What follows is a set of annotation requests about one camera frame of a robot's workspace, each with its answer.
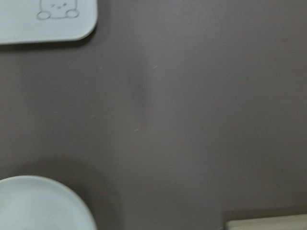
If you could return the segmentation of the cream rectangular tray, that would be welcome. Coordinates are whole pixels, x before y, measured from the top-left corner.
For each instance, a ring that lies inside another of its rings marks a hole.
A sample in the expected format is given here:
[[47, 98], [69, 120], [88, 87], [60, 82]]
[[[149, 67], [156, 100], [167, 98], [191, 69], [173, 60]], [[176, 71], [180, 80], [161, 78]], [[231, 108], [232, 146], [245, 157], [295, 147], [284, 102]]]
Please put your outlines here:
[[95, 29], [97, 19], [96, 0], [2, 0], [0, 43], [78, 41]]

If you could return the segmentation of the cream round plate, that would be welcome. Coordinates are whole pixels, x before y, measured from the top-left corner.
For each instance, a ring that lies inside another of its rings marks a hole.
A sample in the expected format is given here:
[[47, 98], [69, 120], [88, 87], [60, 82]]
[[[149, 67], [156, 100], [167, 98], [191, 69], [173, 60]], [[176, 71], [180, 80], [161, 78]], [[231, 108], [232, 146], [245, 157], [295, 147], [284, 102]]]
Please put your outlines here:
[[0, 182], [2, 230], [95, 230], [86, 203], [69, 187], [32, 175]]

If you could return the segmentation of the wooden cutting board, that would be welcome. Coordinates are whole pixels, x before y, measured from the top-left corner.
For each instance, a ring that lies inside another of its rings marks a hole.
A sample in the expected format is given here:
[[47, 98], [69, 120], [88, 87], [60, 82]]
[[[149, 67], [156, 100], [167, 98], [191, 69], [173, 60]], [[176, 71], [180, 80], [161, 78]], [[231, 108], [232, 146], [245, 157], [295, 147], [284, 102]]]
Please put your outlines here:
[[232, 220], [227, 230], [306, 230], [307, 215]]

